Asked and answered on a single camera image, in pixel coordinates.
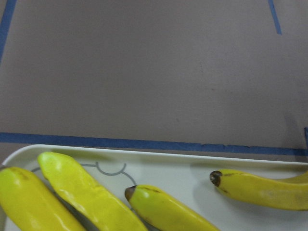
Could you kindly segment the yellow banana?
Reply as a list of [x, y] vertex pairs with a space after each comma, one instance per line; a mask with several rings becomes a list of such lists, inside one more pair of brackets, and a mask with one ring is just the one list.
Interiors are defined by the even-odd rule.
[[160, 231], [217, 231], [218, 228], [165, 191], [152, 185], [125, 189], [133, 210]]
[[308, 173], [285, 179], [269, 179], [234, 169], [210, 173], [210, 181], [224, 196], [260, 206], [284, 210], [308, 209]]
[[23, 231], [83, 231], [85, 228], [31, 171], [0, 170], [0, 205]]
[[55, 192], [101, 231], [145, 231], [146, 226], [74, 158], [54, 152], [38, 156], [43, 176]]

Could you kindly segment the white bear tray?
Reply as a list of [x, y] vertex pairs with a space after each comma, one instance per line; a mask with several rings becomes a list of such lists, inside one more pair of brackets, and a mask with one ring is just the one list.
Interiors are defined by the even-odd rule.
[[209, 175], [237, 169], [258, 176], [283, 179], [304, 173], [306, 163], [164, 154], [55, 145], [30, 145], [3, 162], [41, 176], [37, 156], [56, 152], [75, 158], [97, 181], [125, 201], [124, 191], [136, 184], [161, 188], [198, 212], [222, 231], [305, 231], [307, 211], [280, 210], [247, 204], [221, 195]]

